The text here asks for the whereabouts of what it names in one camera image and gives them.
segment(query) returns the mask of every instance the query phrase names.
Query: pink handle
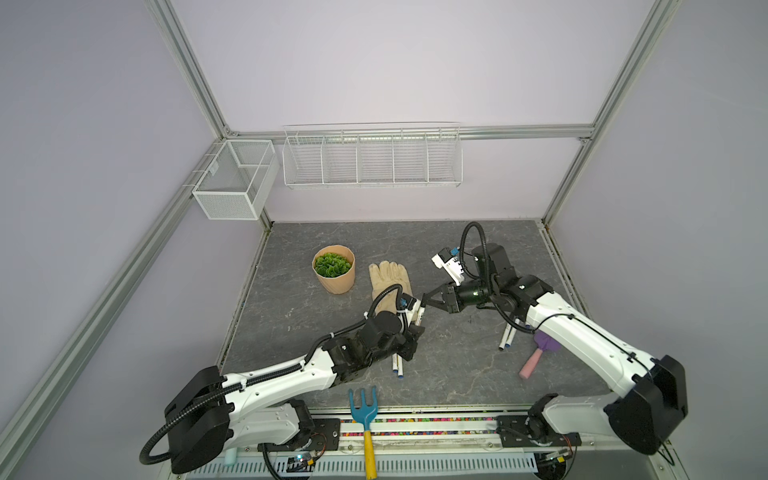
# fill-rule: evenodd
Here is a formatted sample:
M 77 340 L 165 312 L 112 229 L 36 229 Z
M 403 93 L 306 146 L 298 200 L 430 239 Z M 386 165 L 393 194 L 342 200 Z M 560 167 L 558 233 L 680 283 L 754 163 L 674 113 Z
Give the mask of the pink handle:
M 520 377 L 523 379 L 528 379 L 529 376 L 533 373 L 533 369 L 536 368 L 536 364 L 538 363 L 538 360 L 541 358 L 541 354 L 544 353 L 544 350 L 542 349 L 536 349 L 535 352 L 533 352 L 533 355 L 531 355 L 531 358 L 528 359 L 528 361 L 523 365 L 522 370 L 520 370 Z

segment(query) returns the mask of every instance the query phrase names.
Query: wire basket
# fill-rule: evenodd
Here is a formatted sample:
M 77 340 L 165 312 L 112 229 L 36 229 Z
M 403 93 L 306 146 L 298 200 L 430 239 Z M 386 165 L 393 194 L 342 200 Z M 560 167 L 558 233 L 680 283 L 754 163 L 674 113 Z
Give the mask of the wire basket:
M 257 220 L 280 169 L 268 140 L 226 140 L 192 190 L 211 220 Z
M 458 127 L 304 134 L 289 134 L 287 128 L 283 172 L 291 188 L 456 186 L 462 182 Z

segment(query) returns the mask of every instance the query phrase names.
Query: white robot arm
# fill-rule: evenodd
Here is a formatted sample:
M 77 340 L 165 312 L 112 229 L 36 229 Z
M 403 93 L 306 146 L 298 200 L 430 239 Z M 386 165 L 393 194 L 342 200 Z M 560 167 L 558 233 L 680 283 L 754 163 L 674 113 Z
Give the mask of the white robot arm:
M 473 227 L 482 244 L 472 251 L 477 275 L 467 271 L 463 259 Z M 470 305 L 488 308 L 490 303 L 512 328 L 523 333 L 541 330 L 557 340 L 611 389 L 602 396 L 548 394 L 529 410 L 525 431 L 518 433 L 542 445 L 572 432 L 613 435 L 652 455 L 687 416 L 685 370 L 678 361 L 670 356 L 655 359 L 634 348 L 578 312 L 541 279 L 519 276 L 504 248 L 485 242 L 478 223 L 467 225 L 457 249 L 443 249 L 437 257 L 435 265 L 445 268 L 453 281 L 427 293 L 422 304 L 457 313 Z M 442 298 L 434 300 L 438 293 Z
M 379 301 L 395 290 L 402 312 L 375 313 Z M 168 404 L 166 424 L 149 439 L 139 461 L 150 465 L 170 460 L 171 471 L 181 474 L 207 464 L 225 449 L 306 445 L 315 425 L 304 402 L 293 397 L 355 379 L 394 353 L 409 361 L 424 332 L 418 325 L 423 311 L 419 300 L 395 284 L 373 300 L 365 319 L 321 337 L 305 356 L 225 376 L 215 366 L 202 369 Z M 152 455 L 165 435 L 168 452 Z

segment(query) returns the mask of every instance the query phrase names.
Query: work glove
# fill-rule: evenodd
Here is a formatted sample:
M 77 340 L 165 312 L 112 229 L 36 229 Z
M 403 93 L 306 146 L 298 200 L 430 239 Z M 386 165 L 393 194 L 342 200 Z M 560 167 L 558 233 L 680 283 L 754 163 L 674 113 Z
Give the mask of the work glove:
M 368 265 L 368 273 L 371 275 L 371 285 L 373 286 L 373 293 L 371 294 L 372 299 L 375 299 L 377 295 L 393 283 L 402 285 L 403 293 L 413 295 L 411 291 L 411 280 L 409 280 L 408 272 L 403 265 L 384 260 L 379 265 L 376 265 L 375 263 Z M 381 312 L 382 310 L 396 313 L 396 297 L 397 290 L 387 294 L 376 307 L 376 313 Z

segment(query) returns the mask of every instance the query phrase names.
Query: green plant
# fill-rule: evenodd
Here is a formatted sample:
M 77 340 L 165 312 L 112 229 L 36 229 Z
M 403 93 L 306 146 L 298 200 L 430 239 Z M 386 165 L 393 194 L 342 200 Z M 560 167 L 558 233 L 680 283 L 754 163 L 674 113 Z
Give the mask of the green plant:
M 325 253 L 315 260 L 315 271 L 326 278 L 335 278 L 349 272 L 352 264 L 338 253 Z

